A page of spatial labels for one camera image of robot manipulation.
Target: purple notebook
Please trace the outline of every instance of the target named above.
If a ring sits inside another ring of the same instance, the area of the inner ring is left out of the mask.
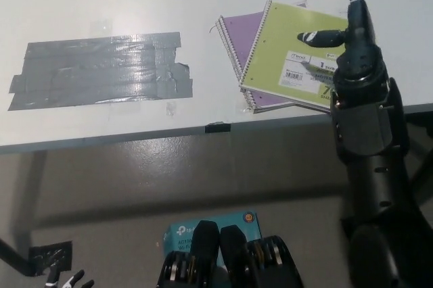
[[[245,16],[233,16],[230,18],[221,16],[217,22],[221,38],[223,39],[238,79],[240,79],[242,75],[242,70],[247,62],[262,17],[263,12]],[[254,112],[293,105],[293,103],[285,97],[258,91],[246,91],[244,94],[248,105]]]

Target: cardboard box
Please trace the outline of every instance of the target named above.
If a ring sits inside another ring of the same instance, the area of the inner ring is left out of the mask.
[[[172,251],[189,252],[191,248],[192,234],[201,220],[211,220],[216,222],[218,228],[230,225],[237,225],[244,232],[246,240],[252,241],[262,237],[258,225],[257,215],[254,211],[236,212],[221,216],[205,217],[203,219],[185,220],[171,224],[164,234],[164,254],[165,256]],[[219,250],[216,265],[225,268],[221,250]]]

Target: black robotic arm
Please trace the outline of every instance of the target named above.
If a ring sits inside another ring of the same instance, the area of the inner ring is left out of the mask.
[[[401,96],[375,44],[366,2],[350,0],[346,30],[306,32],[298,39],[312,47],[345,46],[337,59],[331,115],[352,191],[354,286],[433,287],[433,230],[409,186]]]

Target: spiral notebook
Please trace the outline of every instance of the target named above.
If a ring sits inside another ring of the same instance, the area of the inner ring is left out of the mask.
[[[247,62],[262,17],[263,12],[228,18],[221,16],[216,23],[238,80]],[[285,97],[259,91],[243,90],[243,92],[248,107],[254,113],[294,105]]]
[[[312,48],[297,35],[346,27],[346,19],[268,1],[241,75],[241,87],[329,111],[336,58],[344,48]]]

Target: white table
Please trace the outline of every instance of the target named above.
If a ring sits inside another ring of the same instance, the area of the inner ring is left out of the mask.
[[[265,1],[1,0],[0,152],[192,135],[204,133],[204,127],[215,122],[234,129],[329,120],[301,107],[256,115],[245,111],[219,34],[209,30],[221,14],[260,11]],[[430,111],[433,0],[366,1],[406,111]],[[348,0],[308,0],[309,8],[331,14],[341,14],[347,5]],[[190,99],[7,111],[13,96],[8,93],[12,76],[21,73],[29,42],[172,31],[181,33],[177,61],[191,68]]]

